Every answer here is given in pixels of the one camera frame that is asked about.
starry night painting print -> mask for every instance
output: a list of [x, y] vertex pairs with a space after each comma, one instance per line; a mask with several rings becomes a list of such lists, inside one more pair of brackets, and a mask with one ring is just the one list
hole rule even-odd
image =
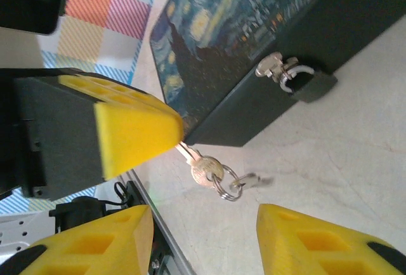
[[313, 0], [169, 0], [150, 44], [165, 101], [187, 134]]

key ring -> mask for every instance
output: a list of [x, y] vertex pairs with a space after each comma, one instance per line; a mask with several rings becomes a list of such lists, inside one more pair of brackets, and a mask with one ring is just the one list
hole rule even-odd
[[[239, 177], [238, 175], [235, 174], [235, 172], [228, 166], [223, 165], [224, 170], [229, 173], [234, 180], [238, 180]], [[236, 202], [239, 198], [241, 198], [242, 195], [242, 185], [238, 186], [238, 193], [236, 196], [229, 194], [224, 190], [224, 188], [220, 185], [221, 180], [215, 175], [211, 174], [211, 179], [213, 181], [213, 186], [216, 189], [217, 193], [220, 195], [220, 197], [224, 200], [231, 201], [231, 202]]]

black box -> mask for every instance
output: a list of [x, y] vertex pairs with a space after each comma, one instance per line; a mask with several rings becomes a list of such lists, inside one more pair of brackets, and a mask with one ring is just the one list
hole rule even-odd
[[406, 0], [169, 0], [151, 47], [187, 144], [242, 146], [297, 100], [258, 63], [273, 52], [332, 74], [406, 12]]

plaid fabric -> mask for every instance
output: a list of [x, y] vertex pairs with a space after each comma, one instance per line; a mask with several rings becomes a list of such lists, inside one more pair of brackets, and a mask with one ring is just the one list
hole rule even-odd
[[38, 36], [44, 66], [131, 84], [154, 0], [67, 0], [56, 32]]

metal latch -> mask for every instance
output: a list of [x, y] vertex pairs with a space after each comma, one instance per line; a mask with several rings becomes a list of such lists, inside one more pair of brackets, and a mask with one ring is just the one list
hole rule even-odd
[[[300, 73], [305, 73], [307, 76], [296, 78]], [[312, 102], [320, 98], [337, 83], [334, 76], [303, 65], [296, 57], [284, 62], [279, 52], [262, 59], [256, 68], [255, 75], [272, 78], [292, 98], [304, 102]]]

